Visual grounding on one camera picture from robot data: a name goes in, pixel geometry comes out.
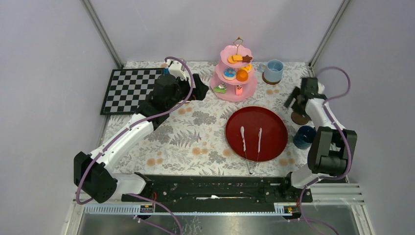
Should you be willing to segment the green cake slice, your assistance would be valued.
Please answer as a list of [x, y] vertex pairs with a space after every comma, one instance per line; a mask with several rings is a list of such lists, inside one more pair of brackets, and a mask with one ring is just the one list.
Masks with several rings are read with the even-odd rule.
[[225, 94], [227, 92], [227, 86], [225, 83], [221, 83], [213, 88], [213, 92], [219, 94]]

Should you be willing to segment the dark brown wooden coaster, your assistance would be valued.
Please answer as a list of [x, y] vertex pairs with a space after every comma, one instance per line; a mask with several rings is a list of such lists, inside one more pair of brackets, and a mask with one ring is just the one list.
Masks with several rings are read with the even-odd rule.
[[306, 125], [309, 122], [309, 118], [304, 117], [296, 112], [291, 113], [291, 119], [297, 125]]

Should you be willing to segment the blue iced donut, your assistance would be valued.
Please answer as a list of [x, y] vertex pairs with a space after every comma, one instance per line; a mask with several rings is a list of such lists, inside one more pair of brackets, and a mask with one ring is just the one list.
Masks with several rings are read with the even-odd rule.
[[226, 80], [234, 80], [236, 78], [236, 70], [234, 68], [226, 68], [222, 75]]

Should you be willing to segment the pink layered cake slice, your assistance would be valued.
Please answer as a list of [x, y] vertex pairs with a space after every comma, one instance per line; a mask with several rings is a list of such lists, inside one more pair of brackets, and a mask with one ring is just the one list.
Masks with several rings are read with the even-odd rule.
[[242, 95], [242, 94], [243, 94], [243, 87], [242, 87], [241, 85], [237, 85], [237, 86], [235, 87], [235, 94], [236, 94], [237, 96], [240, 96], [240, 95]]

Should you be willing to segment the light blue mug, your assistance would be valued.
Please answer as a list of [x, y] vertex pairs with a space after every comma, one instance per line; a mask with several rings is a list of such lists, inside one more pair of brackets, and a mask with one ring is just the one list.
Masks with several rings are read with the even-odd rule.
[[258, 70], [269, 81], [279, 81], [282, 79], [284, 64], [279, 60], [270, 60], [268, 62], [260, 63]]

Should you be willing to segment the round yellow biscuit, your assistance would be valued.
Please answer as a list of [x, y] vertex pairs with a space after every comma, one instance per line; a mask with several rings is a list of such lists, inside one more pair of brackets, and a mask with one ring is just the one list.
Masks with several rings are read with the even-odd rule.
[[235, 60], [234, 60], [233, 55], [229, 56], [229, 57], [227, 58], [227, 61], [228, 61], [230, 64], [235, 64], [235, 63], [237, 63], [237, 61], [235, 61]]

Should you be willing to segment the orange round tart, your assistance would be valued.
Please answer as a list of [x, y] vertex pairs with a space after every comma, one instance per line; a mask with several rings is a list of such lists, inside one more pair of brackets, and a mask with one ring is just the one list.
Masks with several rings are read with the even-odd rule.
[[240, 82], [247, 81], [249, 79], [249, 74], [246, 70], [240, 69], [236, 72], [236, 80]]

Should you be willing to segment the light brown wooden saucer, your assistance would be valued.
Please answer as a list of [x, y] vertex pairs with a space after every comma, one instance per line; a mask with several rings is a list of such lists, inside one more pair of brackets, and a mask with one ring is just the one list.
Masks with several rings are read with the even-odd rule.
[[281, 82], [281, 80], [276, 81], [276, 82], [269, 81], [269, 80], [267, 80], [267, 79], [265, 78], [265, 76], [264, 76], [264, 75], [262, 75], [262, 80], [263, 80], [265, 83], [269, 84], [269, 85], [276, 85], [276, 84], [278, 84], [278, 83], [280, 83], [280, 82]]

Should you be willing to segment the dark blue mug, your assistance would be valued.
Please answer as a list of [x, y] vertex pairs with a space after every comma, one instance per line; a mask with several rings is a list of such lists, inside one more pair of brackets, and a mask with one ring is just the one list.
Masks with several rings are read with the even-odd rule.
[[293, 143], [298, 149], [307, 149], [309, 148], [316, 136], [316, 129], [311, 126], [302, 126], [298, 129], [296, 134], [293, 137]]

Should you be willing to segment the square yellow cracker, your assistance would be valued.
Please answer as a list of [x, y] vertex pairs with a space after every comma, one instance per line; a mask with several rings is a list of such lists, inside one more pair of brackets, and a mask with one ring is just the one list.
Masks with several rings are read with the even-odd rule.
[[242, 56], [241, 55], [233, 55], [233, 57], [234, 57], [234, 60], [237, 61], [237, 62], [242, 61]]

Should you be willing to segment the white handled metal tongs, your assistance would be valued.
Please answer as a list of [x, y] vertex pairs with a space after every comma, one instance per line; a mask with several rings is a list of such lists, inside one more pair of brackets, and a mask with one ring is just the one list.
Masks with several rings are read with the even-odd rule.
[[[259, 127], [259, 130], [257, 132], [257, 137], [249, 137], [248, 138], [248, 144], [247, 144], [247, 139], [245, 136], [245, 127], [241, 126], [240, 127], [240, 135], [241, 135], [241, 140], [242, 140], [242, 147], [243, 147], [243, 153], [244, 153], [244, 158], [245, 158], [245, 164], [246, 164], [246, 168], [248, 170], [248, 173], [250, 175], [253, 175], [254, 170], [256, 168], [256, 166], [258, 165], [258, 161], [259, 161], [259, 154], [261, 152], [261, 141], [262, 141], [262, 132], [263, 129], [262, 127]], [[250, 148], [250, 153], [254, 152], [254, 146], [256, 146], [256, 158], [253, 161], [253, 164], [248, 163], [248, 150], [247, 147]]]

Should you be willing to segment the yellow iced donut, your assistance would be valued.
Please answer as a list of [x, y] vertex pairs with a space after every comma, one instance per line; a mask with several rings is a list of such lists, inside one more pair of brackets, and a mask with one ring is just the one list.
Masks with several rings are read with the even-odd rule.
[[243, 70], [245, 70], [246, 72], [250, 73], [252, 70], [252, 65], [251, 63], [249, 63], [247, 66], [242, 67]]

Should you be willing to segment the brown star cookie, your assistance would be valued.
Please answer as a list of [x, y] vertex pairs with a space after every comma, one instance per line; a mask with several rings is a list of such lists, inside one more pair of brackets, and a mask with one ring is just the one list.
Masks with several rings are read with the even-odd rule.
[[249, 56], [249, 55], [245, 55], [242, 57], [242, 62], [243, 63], [250, 63], [252, 61], [253, 57]]

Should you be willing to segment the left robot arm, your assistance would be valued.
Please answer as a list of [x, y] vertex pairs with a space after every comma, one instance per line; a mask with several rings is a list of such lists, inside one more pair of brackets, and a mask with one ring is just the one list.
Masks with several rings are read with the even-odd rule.
[[[199, 74], [182, 81], [173, 75], [164, 74], [155, 80], [153, 90], [138, 109], [113, 137], [99, 148], [86, 154], [79, 152], [74, 157], [73, 181], [77, 186], [75, 200], [83, 205], [90, 200], [106, 202], [113, 195], [133, 194], [146, 201], [152, 189], [137, 173], [114, 174], [114, 167], [139, 141], [155, 131], [169, 114], [186, 101], [203, 100], [208, 86]], [[90, 199], [81, 201], [84, 192]]]

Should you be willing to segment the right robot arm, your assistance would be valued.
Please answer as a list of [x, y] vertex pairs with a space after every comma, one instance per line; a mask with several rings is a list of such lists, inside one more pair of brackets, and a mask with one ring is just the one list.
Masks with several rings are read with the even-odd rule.
[[357, 134], [346, 129], [332, 113], [322, 85], [315, 77], [304, 77], [284, 103], [294, 113], [313, 122], [316, 135], [311, 143], [307, 164], [290, 173], [290, 183], [281, 187], [281, 197], [288, 202], [300, 195], [300, 188], [321, 179], [344, 178], [353, 160]]

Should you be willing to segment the pink three-tier cake stand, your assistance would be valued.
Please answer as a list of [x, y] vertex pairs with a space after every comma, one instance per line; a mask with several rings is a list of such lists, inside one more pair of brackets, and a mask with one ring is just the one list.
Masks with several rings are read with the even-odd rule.
[[[219, 94], [213, 92], [218, 98], [231, 101], [231, 102], [240, 102], [243, 101], [255, 93], [256, 86], [257, 86], [257, 78], [255, 76], [255, 70], [252, 65], [252, 61], [250, 62], [252, 65], [252, 70], [249, 74], [249, 79], [244, 82], [234, 80], [226, 80], [222, 73], [226, 68], [234, 68], [236, 72], [242, 67], [247, 66], [249, 63], [243, 63], [242, 61], [237, 62], [235, 64], [230, 64], [227, 61], [227, 58], [231, 55], [249, 55], [252, 56], [252, 52], [249, 48], [246, 48], [243, 46], [244, 40], [240, 37], [238, 37], [236, 40], [233, 41], [232, 45], [228, 45], [224, 47], [224, 49], [220, 52], [220, 59], [218, 61], [218, 64], [215, 66], [214, 73], [212, 76], [212, 79], [210, 80], [210, 87], [213, 91], [213, 88], [221, 83], [225, 83], [227, 86], [227, 92], [225, 94]], [[235, 94], [235, 87], [237, 85], [241, 85], [243, 87], [243, 94], [240, 96], [237, 96]]]

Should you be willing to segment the floral table cloth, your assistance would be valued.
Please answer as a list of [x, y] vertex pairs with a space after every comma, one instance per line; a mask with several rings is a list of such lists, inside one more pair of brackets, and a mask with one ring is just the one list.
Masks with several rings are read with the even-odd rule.
[[283, 104], [308, 74], [305, 62], [286, 62], [282, 81], [277, 85], [264, 83], [257, 72], [255, 93], [244, 101], [229, 102], [208, 92], [203, 101], [192, 101], [174, 111], [115, 165], [114, 173], [248, 175], [244, 159], [226, 141], [228, 118], [243, 107], [263, 107], [283, 120], [291, 139], [299, 126], [291, 119], [292, 111]]

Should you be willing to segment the dark red round tray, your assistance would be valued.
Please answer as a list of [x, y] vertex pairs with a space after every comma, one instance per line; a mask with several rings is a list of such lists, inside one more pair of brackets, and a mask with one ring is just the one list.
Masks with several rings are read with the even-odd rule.
[[[240, 127], [245, 127], [245, 136], [257, 137], [259, 127], [262, 127], [261, 152], [258, 162], [266, 162], [278, 157], [285, 149], [288, 142], [287, 128], [282, 119], [274, 112], [258, 106], [249, 106], [233, 113], [225, 126], [225, 137], [231, 149], [244, 158]], [[256, 146], [250, 153], [247, 147], [249, 160], [256, 158]]]

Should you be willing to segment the black and white chessboard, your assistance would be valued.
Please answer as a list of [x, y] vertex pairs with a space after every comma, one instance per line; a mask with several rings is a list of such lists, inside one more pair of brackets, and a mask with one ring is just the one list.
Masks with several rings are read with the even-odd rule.
[[162, 74], [162, 68], [112, 70], [100, 114], [133, 114]]

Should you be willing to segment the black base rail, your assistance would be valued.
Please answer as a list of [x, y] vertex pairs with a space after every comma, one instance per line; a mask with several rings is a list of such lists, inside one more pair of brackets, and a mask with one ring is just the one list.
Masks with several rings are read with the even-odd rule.
[[303, 196], [284, 177], [142, 175], [146, 186], [141, 197], [180, 212], [274, 212], [276, 203], [296, 206], [311, 203], [311, 191]]

